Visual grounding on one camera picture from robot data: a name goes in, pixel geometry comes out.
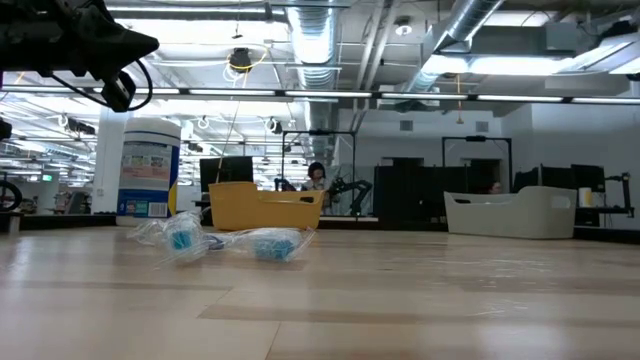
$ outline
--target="ceiling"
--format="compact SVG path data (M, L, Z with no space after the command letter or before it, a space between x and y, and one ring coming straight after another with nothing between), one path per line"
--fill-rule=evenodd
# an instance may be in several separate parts
M148 12L153 13L152 8L163 7L167 4L189 6L220 6L226 5L233 9L233 4L216 1L113 1L107 0L109 8L116 9L124 6L143 6ZM395 18L408 16L412 31L410 34L400 36L391 26L386 45L384 46L380 66L377 67L373 78L373 88L381 85L399 86L410 80L422 67L424 58L422 44L430 25L437 24L446 19L450 14L452 1L399 1ZM286 1L274 4L286 4ZM366 39L372 30L371 23L374 18L378 1L359 0L348 8L335 9L338 14L337 28L337 58L334 59L337 81L335 89L350 90L356 85L356 79L361 69L360 63L363 53L366 51ZM630 11L635 9L637 1L631 0L601 0L594 1L539 1L539 0L509 0L494 13L485 26L511 26L511 27L541 27L550 22L567 22L595 20L608 16L611 13ZM384 31L387 20L384 16L388 9L383 11L380 22L378 40ZM162 14L152 14L139 19L116 19L123 26L132 30L156 37L161 46L158 51L147 56L144 64L149 70L155 87L246 87L267 89L296 89L300 86L298 71L296 70L296 58L291 44L291 30L287 24L279 22L260 21L211 21L211 20L180 20L159 19ZM250 49L253 62L259 62L244 78L233 80L233 71L229 71L227 57L234 48L246 47ZM130 73L138 87L146 87L144 75L135 65L128 66L125 71ZM101 83L91 77L77 78L70 72L58 74L61 78L78 87L101 87ZM563 77L561 80L548 76L507 76L491 74L460 74L459 77L440 76L435 87L440 92L455 93L492 93L492 94L566 94L567 91L582 93L585 95L616 95L624 91L624 85L628 84L624 76L593 76L582 75L579 80L569 80ZM572 88L567 89L567 83L575 81ZM43 78L34 72L6 73L6 84L19 85L55 85L50 79ZM351 108L350 101L341 101L340 108ZM270 119L279 121L284 129L308 130L308 119L305 118L305 103L300 101L285 102L249 102L249 101L218 101L196 100L184 98L156 98L149 105L136 111L134 116L156 117L161 120L173 121L187 129L183 134L183 140L191 139L210 140L224 142L230 134L231 141L245 141L255 146L228 146L225 155L247 153L262 159L265 155L275 156L277 161L280 147L277 145L281 135L273 134L267 130ZM475 118L478 113L493 119L500 117L504 110L512 107L504 107L499 104L465 104L464 111L470 112L470 117ZM365 118L361 127L361 136L380 136L387 133L390 126L386 121L396 114L392 111L378 111L375 105L371 105L370 114ZM448 110L457 110L457 103L442 103L431 110L439 110L440 113ZM85 136L86 141L73 142L68 139L77 137L77 134L65 130L66 117L74 118L88 124L100 131L100 105L78 96L45 96L39 94L10 93L0 102L0 112L5 121L13 124L15 135L27 138L39 138L38 141L20 142L11 141L0 145L0 166L5 170L14 172L29 168L72 168L74 165L82 166L72 175L63 177L64 181L73 184L84 185L91 181L92 167L95 159L95 137ZM336 116L341 118L338 126L348 129L353 116L352 111L341 110ZM433 126L416 127L413 137L433 136ZM303 162L309 157L309 142L302 140L302 145L296 146L287 156L299 158ZM194 152L183 146L183 159L185 171L197 168L197 160L203 155L220 155L220 149L216 146L204 146L204 152ZM28 161L25 158L35 157L38 161ZM185 183L190 180L187 172L184 173Z

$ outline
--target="black metal frame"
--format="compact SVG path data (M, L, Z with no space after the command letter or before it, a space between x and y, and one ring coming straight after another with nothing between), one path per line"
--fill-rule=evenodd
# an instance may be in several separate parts
M353 140L353 149L351 151L351 182L355 182L356 179L356 149L357 149L357 141L355 131L330 131L330 130L310 130L310 131L300 131L300 130L285 130L282 132L282 164L280 168L280 175L284 178L284 157L285 157L285 149L287 147L287 135L289 134L307 134L310 136L332 136L332 135L350 135ZM351 192L351 201L355 200L355 192Z
M442 145L442 167L447 166L447 151L446 145L448 140L464 140L465 142L487 142L489 141L504 141L507 143L508 152L509 152L509 188L508 191L511 192L511 188L513 187L513 154L511 149L512 140L511 138L503 138L503 137L485 137L485 136L444 136L441 140Z

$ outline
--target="wooden floor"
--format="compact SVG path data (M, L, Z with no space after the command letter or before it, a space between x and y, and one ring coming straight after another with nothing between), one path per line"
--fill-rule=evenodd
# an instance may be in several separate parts
M321 231L154 269L115 228L0 237L3 360L640 358L640 248Z

